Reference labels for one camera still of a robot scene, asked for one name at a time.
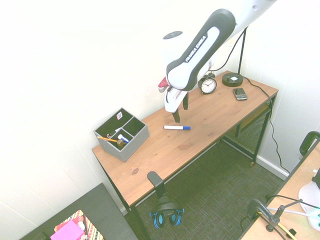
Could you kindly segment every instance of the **yellow pencil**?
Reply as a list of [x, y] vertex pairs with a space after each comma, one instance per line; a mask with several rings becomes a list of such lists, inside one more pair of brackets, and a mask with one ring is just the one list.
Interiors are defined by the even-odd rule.
[[102, 137], [102, 136], [97, 136], [98, 139], [103, 139], [103, 140], [107, 140], [107, 141], [110, 141], [110, 142], [117, 142], [117, 140], [113, 140], [113, 139], [110, 139], [110, 138], [106, 138], [106, 137]]

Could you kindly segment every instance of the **alarm clock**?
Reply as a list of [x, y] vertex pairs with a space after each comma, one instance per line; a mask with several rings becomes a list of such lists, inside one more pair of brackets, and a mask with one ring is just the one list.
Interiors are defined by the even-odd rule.
[[216, 89], [217, 82], [214, 77], [213, 73], [209, 73], [209, 75], [204, 75], [198, 81], [198, 87], [201, 89], [202, 94], [211, 94]]

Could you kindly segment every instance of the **wooden table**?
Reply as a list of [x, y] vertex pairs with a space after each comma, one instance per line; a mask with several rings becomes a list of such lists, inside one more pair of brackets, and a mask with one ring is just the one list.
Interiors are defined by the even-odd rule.
[[[127, 209], [131, 208], [137, 214], [136, 203], [154, 189], [147, 178], [150, 171], [155, 171], [163, 180], [168, 179], [230, 129], [250, 116], [258, 115], [258, 110], [277, 95], [277, 89], [252, 80], [253, 84], [268, 93], [268, 98], [244, 79], [240, 87], [245, 90], [248, 99], [238, 101], [233, 87], [222, 84], [222, 76], [228, 72], [215, 78], [217, 87], [213, 93], [201, 94], [199, 88], [189, 92], [188, 110], [179, 107], [180, 123], [175, 123], [172, 114], [165, 108], [143, 119], [150, 137], [127, 162], [104, 152], [100, 145], [93, 148], [93, 153]], [[164, 125], [191, 126], [191, 130], [164, 130]]]
[[[311, 182], [311, 178], [315, 174], [313, 170], [318, 170], [320, 168], [320, 144], [318, 144], [318, 142], [314, 146], [312, 146], [308, 154], [306, 154], [303, 157], [300, 163], [292, 171], [290, 176], [288, 176], [287, 180], [283, 183], [283, 186], [280, 187], [279, 191], [277, 191], [277, 195], [282, 195], [293, 199], [299, 199], [299, 190], [304, 185]], [[280, 205], [287, 205], [292, 202], [293, 201], [289, 199], [276, 197], [271, 201], [268, 207], [279, 208]], [[290, 206], [288, 210], [304, 213], [304, 210], [302, 209], [299, 203]], [[288, 230], [294, 229], [297, 232], [295, 237], [298, 240], [320, 239], [320, 231], [317, 231], [316, 229], [311, 227], [306, 216], [284, 212], [280, 217], [280, 223]], [[266, 230], [266, 225], [267, 223], [264, 220], [258, 218], [240, 237], [240, 239], [282, 240], [282, 238], [276, 231], [268, 232]], [[282, 235], [286, 235], [284, 231], [282, 231], [279, 227], [277, 227], [277, 229], [280, 231]]]

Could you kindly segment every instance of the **black cord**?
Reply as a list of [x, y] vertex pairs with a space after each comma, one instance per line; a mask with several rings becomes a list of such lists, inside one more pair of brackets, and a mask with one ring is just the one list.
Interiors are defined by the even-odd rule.
[[242, 232], [244, 232], [244, 228], [242, 227], [242, 222], [243, 222], [245, 219], [247, 219], [247, 218], [249, 218], [249, 216], [245, 216], [245, 217], [242, 218], [241, 221], [240, 221], [240, 228], [241, 228]]
[[[288, 196], [282, 196], [282, 195], [271, 195], [271, 196], [266, 195], [266, 196], [265, 196], [265, 198], [266, 198], [267, 201], [269, 201], [269, 199], [275, 198], [275, 197], [290, 199], [290, 200], [292, 200], [292, 201], [298, 201], [297, 199], [294, 199], [294, 198], [291, 198], [291, 197], [288, 197]], [[307, 206], [309, 206], [309, 207], [315, 208], [315, 209], [320, 209], [320, 207], [318, 207], [318, 206], [314, 206], [314, 205], [311, 205], [311, 204], [306, 203], [306, 202], [303, 202], [303, 201], [302, 201], [301, 203], [302, 203], [302, 204], [305, 204], [305, 205], [307, 205]]]
[[242, 33], [240, 34], [240, 36], [238, 37], [238, 39], [235, 41], [235, 44], [234, 44], [234, 46], [233, 46], [233, 48], [232, 48], [231, 52], [229, 53], [229, 56], [228, 56], [228, 58], [226, 59], [225, 63], [222, 65], [222, 67], [219, 67], [218, 69], [215, 69], [215, 70], [209, 70], [209, 72], [216, 72], [216, 71], [219, 71], [220, 69], [222, 69], [222, 68], [227, 64], [227, 62], [229, 61], [229, 58], [230, 58], [230, 56], [231, 56], [232, 52], [234, 51], [234, 49], [235, 49], [235, 47], [236, 47], [236, 45], [237, 45], [237, 43], [238, 43], [239, 39], [240, 39], [240, 38], [241, 38], [241, 36], [245, 33], [245, 30], [246, 30], [247, 28], [248, 28], [248, 27], [246, 27], [246, 28], [242, 31]]
[[[267, 95], [268, 99], [269, 99], [269, 100], [271, 101], [271, 103], [272, 103], [271, 97], [268, 95], [268, 93], [266, 93], [265, 90], [263, 90], [261, 87], [259, 87], [259, 86], [257, 86], [257, 85], [254, 85], [247, 77], [244, 76], [244, 78], [247, 79], [248, 82], [249, 82], [252, 86], [255, 86], [255, 87], [261, 89], [261, 91], [264, 92], [265, 95]], [[274, 127], [273, 123], [271, 122], [271, 116], [272, 116], [272, 108], [271, 108], [271, 110], [270, 110], [270, 116], [269, 116], [269, 122], [270, 122], [270, 124], [271, 124], [271, 126], [272, 126], [272, 134], [271, 134], [271, 137], [272, 137], [272, 139], [273, 139], [273, 141], [275, 142], [275, 145], [276, 145], [275, 151], [276, 151], [276, 154], [277, 154], [278, 157], [279, 157], [280, 166], [290, 174], [290, 172], [289, 172], [286, 168], [284, 168], [284, 167], [282, 166], [282, 159], [281, 159], [280, 154], [279, 154], [279, 152], [278, 152], [279, 146], [278, 146], [278, 143], [277, 143], [277, 141], [275, 140], [275, 137], [274, 137], [275, 127]]]
[[[268, 221], [267, 219], [265, 219], [263, 216], [261, 216], [260, 214], [259, 214], [259, 216], [260, 216], [260, 218], [262, 218], [265, 222], [269, 223], [269, 221]], [[276, 229], [275, 227], [274, 227], [273, 229], [282, 237], [282, 239], [286, 240], [286, 238], [279, 232], [278, 229]]]

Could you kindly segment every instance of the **mesh panel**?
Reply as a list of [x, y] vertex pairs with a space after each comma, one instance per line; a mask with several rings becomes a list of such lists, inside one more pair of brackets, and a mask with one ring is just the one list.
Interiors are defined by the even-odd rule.
[[247, 150], [249, 153], [252, 154], [251, 157], [253, 157], [255, 154], [255, 150], [258, 144], [259, 136], [261, 134], [265, 119], [266, 119], [266, 115], [261, 117], [254, 124], [252, 124], [246, 131], [240, 134], [238, 138], [235, 136], [235, 133], [233, 131], [229, 131], [225, 135], [225, 137], [228, 138], [233, 143], [235, 143], [236, 145], [240, 146], [241, 148]]

